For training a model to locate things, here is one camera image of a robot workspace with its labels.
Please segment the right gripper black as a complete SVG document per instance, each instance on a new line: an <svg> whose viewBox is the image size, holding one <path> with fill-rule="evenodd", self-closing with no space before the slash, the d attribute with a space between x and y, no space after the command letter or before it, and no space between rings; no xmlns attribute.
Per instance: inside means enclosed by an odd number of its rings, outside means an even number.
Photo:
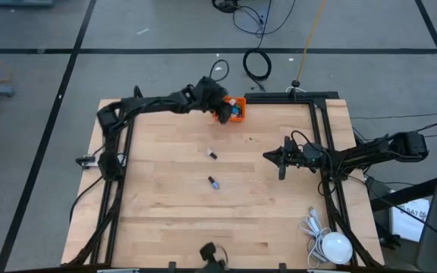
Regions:
<svg viewBox="0 0 437 273"><path fill-rule="evenodd" d="M264 158L278 167L278 178L284 180L286 168L294 166L296 168L308 168L315 173L316 169L325 166L325 150L316 143L305 143L302 146L296 144L289 136L285 137L284 145L277 149L264 152Z"/></svg>

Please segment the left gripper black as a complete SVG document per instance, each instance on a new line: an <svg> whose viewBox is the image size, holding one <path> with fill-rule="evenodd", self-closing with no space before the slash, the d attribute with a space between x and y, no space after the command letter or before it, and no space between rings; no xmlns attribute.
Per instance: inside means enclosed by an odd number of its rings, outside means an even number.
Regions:
<svg viewBox="0 0 437 273"><path fill-rule="evenodd" d="M193 88L196 101L190 105L191 110L210 111L218 116L221 124L226 124L231 117L232 106L225 101L227 90L210 77L202 77Z"/></svg>

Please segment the orange plastic basket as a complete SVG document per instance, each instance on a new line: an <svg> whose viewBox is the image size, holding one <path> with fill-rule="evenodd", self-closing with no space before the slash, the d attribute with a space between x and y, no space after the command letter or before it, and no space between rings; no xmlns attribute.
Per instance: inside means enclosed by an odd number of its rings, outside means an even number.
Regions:
<svg viewBox="0 0 437 273"><path fill-rule="evenodd" d="M234 106L230 105L230 99L236 99L237 104ZM223 102L212 107L212 116L221 124L226 124L228 122L242 122L246 117L246 104L247 101L244 97L226 96ZM233 108L239 108L240 114L234 115L232 113Z"/></svg>

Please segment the white round puck device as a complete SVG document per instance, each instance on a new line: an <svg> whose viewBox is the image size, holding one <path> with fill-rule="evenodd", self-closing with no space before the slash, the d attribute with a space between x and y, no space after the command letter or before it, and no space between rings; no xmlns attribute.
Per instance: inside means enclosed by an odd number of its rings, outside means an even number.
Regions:
<svg viewBox="0 0 437 273"><path fill-rule="evenodd" d="M324 256L337 265L347 264L353 255L353 247L349 239L341 233L326 234L321 243Z"/></svg>

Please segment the black metal strut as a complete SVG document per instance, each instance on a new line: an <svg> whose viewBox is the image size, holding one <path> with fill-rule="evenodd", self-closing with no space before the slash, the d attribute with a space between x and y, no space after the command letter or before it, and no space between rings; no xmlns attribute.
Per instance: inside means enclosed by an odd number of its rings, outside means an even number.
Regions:
<svg viewBox="0 0 437 273"><path fill-rule="evenodd" d="M421 184L404 188L393 193L385 194L370 201L371 209L374 212L389 209L393 206L405 204L415 199L422 199L432 196L437 187L437 178L428 180Z"/></svg>

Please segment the small black white connector box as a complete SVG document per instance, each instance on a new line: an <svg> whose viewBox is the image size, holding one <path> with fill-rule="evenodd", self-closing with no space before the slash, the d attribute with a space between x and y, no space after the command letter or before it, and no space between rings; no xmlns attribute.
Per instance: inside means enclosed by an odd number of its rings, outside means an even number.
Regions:
<svg viewBox="0 0 437 273"><path fill-rule="evenodd" d="M98 166L96 157L94 155L84 155L82 157L76 158L75 162L83 169L94 168Z"/></svg>

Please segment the white printed cardboard box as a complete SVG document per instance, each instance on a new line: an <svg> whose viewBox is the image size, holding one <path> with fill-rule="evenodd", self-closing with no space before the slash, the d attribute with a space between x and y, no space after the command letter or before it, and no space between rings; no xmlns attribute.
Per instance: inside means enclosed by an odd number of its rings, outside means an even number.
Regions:
<svg viewBox="0 0 437 273"><path fill-rule="evenodd" d="M429 200L416 199L405 204L398 205L401 209L425 221L429 212ZM402 239L419 242L424 224L410 217L400 209L389 209L389 229L392 234L399 235Z"/></svg>

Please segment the black aluminium table frame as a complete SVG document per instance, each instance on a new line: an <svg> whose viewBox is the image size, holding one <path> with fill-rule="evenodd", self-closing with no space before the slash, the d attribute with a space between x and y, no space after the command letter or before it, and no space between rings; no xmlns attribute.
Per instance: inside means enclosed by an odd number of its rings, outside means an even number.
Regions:
<svg viewBox="0 0 437 273"><path fill-rule="evenodd" d="M331 94L250 94L245 119L226 125L199 111L138 116L118 140L123 178L94 186L74 210L63 269L195 269L208 242L225 248L234 269L306 268L300 219L309 208L326 226L332 218L320 173L289 168L279 180L263 158L289 134L337 150L355 144L346 102Z"/></svg>

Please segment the black round-top post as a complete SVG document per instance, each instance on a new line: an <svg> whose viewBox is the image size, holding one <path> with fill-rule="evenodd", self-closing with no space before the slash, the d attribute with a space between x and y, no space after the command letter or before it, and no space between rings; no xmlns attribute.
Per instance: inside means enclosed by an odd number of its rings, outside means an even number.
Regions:
<svg viewBox="0 0 437 273"><path fill-rule="evenodd" d="M300 82L298 80L293 80L291 82L291 85L289 87L287 87L286 90L285 90L286 93L290 93L292 91L302 92L302 93L306 93L307 92L305 89L301 89L300 88Z"/></svg>

